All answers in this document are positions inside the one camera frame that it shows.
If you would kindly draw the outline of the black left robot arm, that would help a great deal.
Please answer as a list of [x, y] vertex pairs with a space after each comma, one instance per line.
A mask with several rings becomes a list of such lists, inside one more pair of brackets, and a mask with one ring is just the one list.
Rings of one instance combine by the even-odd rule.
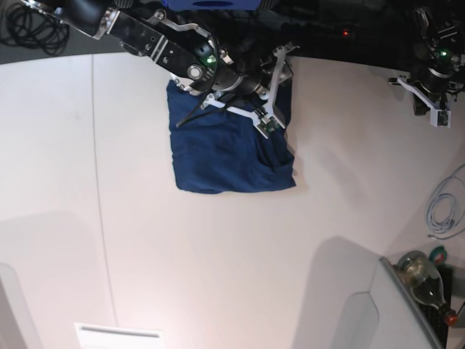
[[464, 2], [416, 1], [413, 19], [418, 31], [413, 53], [417, 59], [410, 83], [425, 94], [414, 97], [414, 113], [438, 109], [439, 125], [446, 124], [448, 96], [464, 91]]

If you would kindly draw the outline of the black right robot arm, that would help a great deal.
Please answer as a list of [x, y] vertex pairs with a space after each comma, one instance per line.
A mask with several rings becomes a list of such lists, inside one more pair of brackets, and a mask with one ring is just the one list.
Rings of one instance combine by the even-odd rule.
[[150, 58], [176, 86], [197, 97], [181, 120], [214, 111], [246, 117], [264, 136], [286, 127], [276, 105], [279, 86], [292, 76], [292, 43], [277, 44], [252, 19], [226, 11], [174, 12], [136, 1], [27, 1], [26, 7], [93, 39], [118, 39], [130, 54]]

